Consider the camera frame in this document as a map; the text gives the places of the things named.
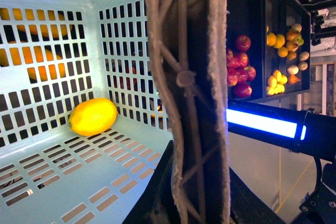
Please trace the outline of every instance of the rectangular hole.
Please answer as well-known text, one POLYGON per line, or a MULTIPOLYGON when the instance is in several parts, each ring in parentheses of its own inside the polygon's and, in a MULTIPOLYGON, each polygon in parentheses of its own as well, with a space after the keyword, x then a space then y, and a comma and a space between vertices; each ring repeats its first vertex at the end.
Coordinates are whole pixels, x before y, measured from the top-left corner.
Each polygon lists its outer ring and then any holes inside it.
POLYGON ((34 96, 35 102, 42 101, 39 88, 38 87, 32 88, 32 91, 33 91, 33 96, 34 96))
POLYGON ((34 181, 34 182, 35 182, 35 181, 38 181, 38 180, 40 180, 41 178, 47 177, 47 176, 49 176, 50 174, 53 174, 53 173, 54 173, 54 170, 53 170, 53 169, 50 169, 50 170, 48 170, 48 171, 46 171, 46 172, 44 172, 44 173, 42 173, 42 174, 36 176, 35 178, 33 178, 33 181, 34 181))
POLYGON ((39 172, 39 171, 47 168, 47 167, 49 167, 49 165, 48 164, 44 164, 44 165, 42 165, 40 167, 37 167, 36 169, 33 169, 30 172, 28 172, 28 175, 31 176, 31 175, 33 175, 33 174, 35 174, 35 173, 37 173, 37 172, 39 172))
POLYGON ((88 212, 86 215, 84 215, 82 218, 80 218, 78 221, 76 221, 74 224, 86 224, 90 220, 94 218, 94 214, 92 212, 88 212))
POLYGON ((10 103, 12 104, 12 108, 14 109, 14 108, 20 107, 19 98, 17 97, 16 92, 11 92, 8 95, 9 95, 10 103))
POLYGON ((67 153, 67 154, 63 155, 62 157, 59 157, 59 158, 53 160, 52 162, 54 164, 57 164, 58 162, 61 162, 61 161, 65 160, 67 157, 70 157, 70 156, 71 156, 71 154, 67 153))
POLYGON ((42 105, 37 106, 36 109, 37 109, 37 113, 38 113, 38 118, 39 118, 40 120, 45 119, 45 118, 46 118, 46 115, 45 115, 43 106, 42 106, 42 105))
POLYGON ((111 205, 113 202, 115 202, 118 199, 117 195, 113 194, 106 200, 104 200, 101 204, 97 206, 97 209, 102 212, 105 210, 109 205, 111 205))
POLYGON ((127 185, 123 186, 119 192, 121 192, 122 194, 127 193, 129 190, 131 190, 134 186, 136 186, 138 184, 138 182, 136 180, 132 180, 130 181, 127 185))
POLYGON ((17 111, 14 113, 15 121, 18 127, 25 125, 25 120, 23 119, 23 115, 21 111, 17 111))
POLYGON ((30 100, 28 89, 21 90, 21 97, 23 99, 23 104, 24 105, 28 105, 28 104, 32 103, 31 100, 30 100))
POLYGON ((0 94, 0 111, 8 110, 5 96, 0 94))
POLYGON ((77 165, 75 165, 75 166, 73 166, 73 167, 71 167, 71 168, 65 170, 63 173, 64 173, 64 175, 68 175, 68 174, 70 174, 70 173, 72 173, 72 172, 78 170, 78 169, 81 168, 81 167, 83 167, 82 164, 77 164, 77 165))
POLYGON ((46 186, 50 185, 51 183, 57 181, 59 178, 60 178, 60 177, 59 177, 58 175, 56 175, 56 176, 54 176, 54 177, 48 179, 47 181, 44 181, 43 183, 37 185, 37 187, 38 187, 39 189, 42 189, 43 187, 46 187, 46 186))
POLYGON ((76 70, 77 70, 77 74, 82 74, 82 65, 80 63, 80 61, 76 61, 76 70))
POLYGON ((131 173, 137 173, 138 171, 140 171, 145 166, 146 166, 146 164, 144 162, 141 162, 139 165, 137 165, 136 167, 131 169, 131 173))
POLYGON ((54 106, 52 103, 47 104, 47 110, 48 110, 49 117, 55 116, 55 110, 54 110, 54 106))
POLYGON ((95 154, 94 156, 92 156, 92 157, 86 159, 85 162, 86 162, 86 163, 90 163, 90 162, 94 161, 95 159, 97 159, 98 157, 101 157, 101 154, 100 154, 100 153, 97 153, 97 154, 95 154))
POLYGON ((109 192, 110 192, 110 189, 105 187, 104 189, 97 192, 95 195, 91 196, 89 200, 91 201, 91 203, 95 203, 97 200, 99 200, 101 197, 103 197, 109 192))
POLYGON ((134 157, 131 160, 127 161, 125 164, 123 164, 123 166, 128 169, 138 161, 139 159, 137 157, 134 157))
POLYGON ((89 147, 90 147, 90 145, 86 144, 86 145, 84 145, 84 146, 82 146, 82 147, 80 147, 80 148, 74 150, 74 152, 75 152, 75 153, 78 153, 78 152, 81 152, 81 151, 83 151, 83 150, 85 150, 85 149, 87 149, 87 148, 89 148, 89 147))
POLYGON ((118 23, 113 24, 114 36, 115 38, 119 37, 118 23))
POLYGON ((46 100, 51 99, 51 93, 50 93, 49 85, 44 85, 42 87, 42 89, 43 89, 44 98, 46 100))
POLYGON ((114 150, 114 149, 117 148, 117 147, 118 147, 117 144, 114 144, 114 145, 112 145, 112 146, 106 148, 106 149, 104 150, 104 152, 105 152, 105 153, 111 152, 112 150, 114 150))
POLYGON ((136 15, 136 17, 140 17, 141 16, 140 1, 136 1, 136 3, 135 3, 135 15, 136 15))
POLYGON ((151 175, 154 172, 154 169, 152 167, 148 168, 147 170, 145 170, 142 174, 139 175, 140 179, 145 179, 147 178, 149 175, 151 175))
POLYGON ((5 130, 9 131, 9 130, 14 129, 10 115, 3 115, 2 121, 4 123, 5 130))
POLYGON ((0 181, 5 180, 7 178, 10 178, 10 177, 12 177, 12 176, 14 176, 15 174, 18 174, 18 173, 19 173, 18 170, 14 170, 13 172, 7 173, 7 174, 0 177, 0 181))
POLYGON ((27 109, 26 110, 27 118, 29 123, 36 122, 35 115, 33 109, 27 109))
POLYGON ((113 183, 112 186, 117 187, 119 185, 121 185, 122 183, 124 183, 127 179, 129 179, 130 175, 128 174, 124 174, 122 175, 120 178, 116 179, 113 183))
POLYGON ((86 157, 86 156, 88 156, 88 155, 94 153, 95 151, 96 151, 95 149, 90 149, 90 150, 88 150, 88 151, 86 151, 86 152, 80 154, 79 156, 80 156, 81 158, 84 158, 84 157, 86 157))

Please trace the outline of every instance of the basket floor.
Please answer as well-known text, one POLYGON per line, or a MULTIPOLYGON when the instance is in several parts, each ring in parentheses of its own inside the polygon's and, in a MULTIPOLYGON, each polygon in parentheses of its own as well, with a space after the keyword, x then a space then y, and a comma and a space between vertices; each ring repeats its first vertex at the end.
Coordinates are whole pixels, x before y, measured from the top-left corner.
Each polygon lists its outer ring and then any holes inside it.
POLYGON ((61 127, 27 140, 0 155, 0 223, 121 223, 171 139, 119 116, 99 135, 61 127))

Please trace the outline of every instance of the orange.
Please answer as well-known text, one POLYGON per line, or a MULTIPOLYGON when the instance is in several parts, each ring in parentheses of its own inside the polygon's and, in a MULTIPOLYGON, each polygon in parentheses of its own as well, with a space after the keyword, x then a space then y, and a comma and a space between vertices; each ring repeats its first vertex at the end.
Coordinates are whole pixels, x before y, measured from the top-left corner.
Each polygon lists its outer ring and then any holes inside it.
POLYGON ((287 56, 287 54, 288 54, 288 50, 287 50, 286 47, 280 47, 280 48, 278 49, 278 56, 284 58, 284 57, 287 56))
POLYGON ((275 44, 275 42, 277 41, 277 37, 275 36, 274 33, 269 33, 267 35, 267 45, 268 46, 273 46, 275 44))
POLYGON ((91 99, 75 107, 69 118, 69 127, 82 136, 96 135, 110 128, 117 114, 117 107, 109 99, 91 99))

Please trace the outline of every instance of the cable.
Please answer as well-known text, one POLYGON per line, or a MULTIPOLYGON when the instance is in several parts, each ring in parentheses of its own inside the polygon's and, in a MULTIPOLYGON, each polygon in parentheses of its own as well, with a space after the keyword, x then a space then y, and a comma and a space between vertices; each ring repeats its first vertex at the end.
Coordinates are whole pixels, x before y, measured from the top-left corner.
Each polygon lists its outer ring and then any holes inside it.
POLYGON ((314 157, 314 161, 316 164, 316 184, 315 184, 315 190, 317 190, 321 184, 321 178, 322 178, 322 164, 321 160, 317 157, 314 157))

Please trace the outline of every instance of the lemon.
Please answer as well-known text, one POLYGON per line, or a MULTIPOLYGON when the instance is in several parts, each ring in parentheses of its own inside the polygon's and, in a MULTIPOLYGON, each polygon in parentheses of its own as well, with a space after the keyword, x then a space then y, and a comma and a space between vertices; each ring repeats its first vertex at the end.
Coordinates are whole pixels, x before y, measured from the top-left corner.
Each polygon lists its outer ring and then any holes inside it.
POLYGON ((267 92, 267 95, 274 95, 274 88, 267 86, 266 92, 267 92))
POLYGON ((117 114, 116 106, 109 99, 91 99, 75 107, 69 118, 69 127, 79 135, 96 135, 110 128, 117 114))
POLYGON ((275 36, 274 33, 269 33, 267 35, 267 45, 268 46, 273 46, 275 44, 275 42, 277 41, 277 36, 275 36))
POLYGON ((278 83, 284 85, 287 83, 287 81, 288 81, 287 76, 282 75, 281 80, 278 83))
POLYGON ((278 34, 278 35, 276 36, 276 42, 275 42, 275 44, 273 45, 273 47, 276 48, 276 49, 279 49, 279 48, 282 47, 284 44, 285 44, 285 42, 284 42, 284 39, 283 39, 283 35, 278 34))
POLYGON ((287 50, 286 47, 280 47, 280 48, 278 49, 278 56, 284 58, 284 57, 286 57, 287 55, 288 55, 288 50, 287 50))
POLYGON ((275 88, 277 86, 277 79, 274 76, 271 76, 267 79, 267 86, 275 88))

